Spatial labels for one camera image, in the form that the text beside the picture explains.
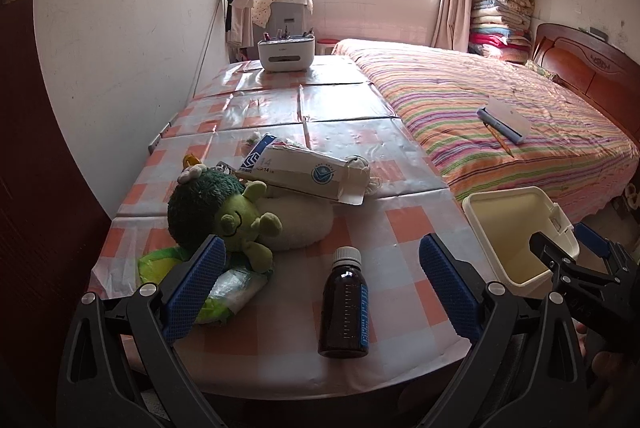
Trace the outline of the person right hand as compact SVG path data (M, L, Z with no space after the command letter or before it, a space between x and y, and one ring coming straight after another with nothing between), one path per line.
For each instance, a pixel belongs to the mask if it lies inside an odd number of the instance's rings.
M585 360L589 360L591 362L591 369L597 378L612 382L612 380L620 376L620 364L622 364L622 357L619 354L606 351L598 352L594 356L588 356L588 327L581 322L577 322L575 324L575 328L580 353Z

